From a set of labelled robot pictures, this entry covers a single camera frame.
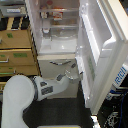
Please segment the cable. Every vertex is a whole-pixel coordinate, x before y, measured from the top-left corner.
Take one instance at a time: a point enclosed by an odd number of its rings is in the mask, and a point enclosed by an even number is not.
[[[124,96],[122,98],[122,102],[121,102],[121,116],[120,116],[120,122],[119,122],[118,128],[120,128],[120,125],[121,125],[121,121],[122,121],[122,107],[123,107],[124,98],[125,98],[127,92],[128,92],[128,90],[124,93]]]

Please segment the label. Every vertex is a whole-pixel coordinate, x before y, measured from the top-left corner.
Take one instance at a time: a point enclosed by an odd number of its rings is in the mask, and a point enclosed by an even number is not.
[[[7,9],[8,13],[20,13],[20,9]]]
[[[25,10],[25,7],[21,7],[21,8],[20,8],[20,11],[21,11],[21,14],[26,15],[26,10]]]
[[[27,57],[27,53],[13,53],[13,56],[15,58],[23,58],[23,57]]]
[[[13,69],[13,68],[10,67],[10,68],[8,68],[8,69]]]
[[[0,55],[0,57],[5,57],[5,55]]]
[[[7,33],[8,38],[13,38],[12,33]]]
[[[115,83],[116,85],[118,85],[118,87],[121,85],[126,75],[127,75],[127,70],[124,67],[120,68],[120,71],[115,79]]]
[[[62,12],[53,12],[54,20],[62,20],[63,13]]]
[[[88,64],[89,64],[89,67],[90,67],[90,71],[91,71],[91,74],[92,74],[92,78],[93,80],[95,79],[95,71],[94,71],[94,68],[93,68],[93,65],[92,65],[92,60],[91,58],[89,57],[89,60],[88,60]]]

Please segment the door shelf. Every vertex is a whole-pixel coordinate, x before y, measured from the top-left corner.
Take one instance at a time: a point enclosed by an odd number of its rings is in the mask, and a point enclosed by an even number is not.
[[[69,9],[40,9],[39,12],[78,12],[78,8]]]

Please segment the sticker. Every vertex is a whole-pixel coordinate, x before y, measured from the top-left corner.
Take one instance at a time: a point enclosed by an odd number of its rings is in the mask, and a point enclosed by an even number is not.
[[[116,76],[115,83],[118,86],[120,86],[126,75],[127,75],[127,70],[124,67],[121,67],[118,75]]]
[[[8,69],[13,69],[13,68],[8,68]]]
[[[92,74],[92,78],[93,78],[93,80],[94,80],[94,79],[95,79],[95,71],[94,71],[94,68],[93,68],[93,65],[92,65],[92,60],[91,60],[90,57],[89,57],[88,64],[89,64],[89,67],[90,67],[90,71],[91,71],[91,74]]]
[[[7,33],[8,38],[13,38],[12,33]]]
[[[8,13],[20,13],[20,9],[7,9]]]
[[[5,55],[0,55],[0,57],[5,57]]]
[[[15,58],[23,58],[23,57],[27,57],[27,53],[13,53],[13,56]]]

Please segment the white panel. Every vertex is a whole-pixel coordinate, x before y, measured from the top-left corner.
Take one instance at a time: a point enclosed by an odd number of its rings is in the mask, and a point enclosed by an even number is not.
[[[108,1],[81,0],[80,5],[76,59],[79,73],[83,72],[85,106],[91,108],[92,114],[98,113],[128,54],[128,45],[125,44],[128,42],[128,31],[119,24],[123,20],[120,20],[122,16],[117,13],[119,9],[123,13],[123,8],[118,0],[114,0],[118,8]],[[128,22],[126,14],[123,16],[126,20],[124,22]]]

